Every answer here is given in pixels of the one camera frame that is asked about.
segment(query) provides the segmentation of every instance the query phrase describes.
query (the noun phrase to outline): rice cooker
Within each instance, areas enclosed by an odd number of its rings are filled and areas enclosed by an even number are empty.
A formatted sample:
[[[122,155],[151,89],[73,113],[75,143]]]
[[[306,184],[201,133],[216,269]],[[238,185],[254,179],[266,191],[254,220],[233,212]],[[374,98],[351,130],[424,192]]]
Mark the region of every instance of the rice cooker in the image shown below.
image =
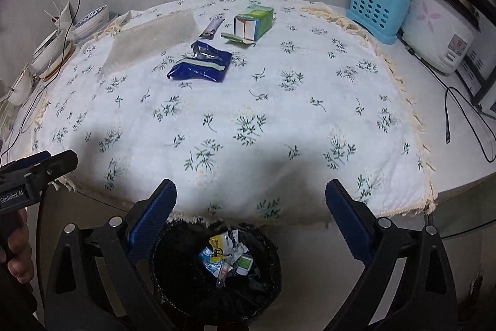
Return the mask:
[[[467,0],[410,0],[403,40],[443,73],[453,73],[480,32],[479,16]]]

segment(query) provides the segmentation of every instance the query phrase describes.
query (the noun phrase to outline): blue plastic basket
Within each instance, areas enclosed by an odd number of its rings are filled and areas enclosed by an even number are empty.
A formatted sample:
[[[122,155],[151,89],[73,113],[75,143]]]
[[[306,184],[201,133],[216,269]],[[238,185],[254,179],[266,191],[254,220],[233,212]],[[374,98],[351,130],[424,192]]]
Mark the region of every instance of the blue plastic basket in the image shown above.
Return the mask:
[[[409,0],[351,0],[346,17],[369,30],[383,44],[394,44]]]

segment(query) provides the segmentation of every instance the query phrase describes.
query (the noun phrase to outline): black trash bag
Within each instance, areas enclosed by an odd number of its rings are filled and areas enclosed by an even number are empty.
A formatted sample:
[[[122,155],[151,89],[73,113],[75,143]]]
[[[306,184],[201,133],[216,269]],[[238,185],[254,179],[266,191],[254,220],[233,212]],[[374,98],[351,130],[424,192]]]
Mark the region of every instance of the black trash bag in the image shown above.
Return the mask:
[[[151,278],[163,299],[208,325],[252,320],[281,291],[281,263],[274,244],[254,226],[239,224],[232,229],[238,229],[239,241],[250,250],[254,264],[248,276],[230,276],[220,290],[198,254],[212,236],[227,231],[224,223],[169,222],[150,255]]]

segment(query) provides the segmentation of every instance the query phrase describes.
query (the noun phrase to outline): white floral tablecloth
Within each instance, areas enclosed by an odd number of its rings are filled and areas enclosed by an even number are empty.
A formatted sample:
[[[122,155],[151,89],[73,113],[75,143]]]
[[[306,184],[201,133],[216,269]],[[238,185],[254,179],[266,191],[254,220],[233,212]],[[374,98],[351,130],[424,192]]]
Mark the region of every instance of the white floral tablecloth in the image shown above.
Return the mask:
[[[274,7],[255,45],[220,37],[249,3]],[[163,178],[177,185],[175,212],[250,222],[329,220],[328,181],[377,215],[432,202],[412,113],[385,60],[363,39],[301,11],[298,0],[184,0],[132,11],[122,28],[192,10],[198,34],[234,56],[223,83],[166,77],[197,38],[103,78],[115,37],[86,43],[48,95],[33,152],[74,150],[76,186],[147,199]]]

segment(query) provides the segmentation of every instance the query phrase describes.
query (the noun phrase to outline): silver bolt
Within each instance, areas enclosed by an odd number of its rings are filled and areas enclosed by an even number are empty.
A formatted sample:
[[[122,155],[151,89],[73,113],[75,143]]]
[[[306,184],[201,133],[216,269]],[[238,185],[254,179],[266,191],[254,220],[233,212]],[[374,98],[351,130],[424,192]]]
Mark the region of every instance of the silver bolt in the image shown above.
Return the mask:
[[[434,226],[428,225],[426,226],[426,232],[433,236],[437,233],[437,229]]]
[[[391,227],[392,223],[388,218],[380,218],[378,221],[380,227],[388,229]]]
[[[117,227],[122,223],[122,218],[120,216],[114,216],[108,221],[108,224],[112,227]]]
[[[74,231],[75,228],[76,228],[76,225],[74,223],[69,223],[68,225],[66,225],[64,227],[64,232],[66,234],[70,234]]]

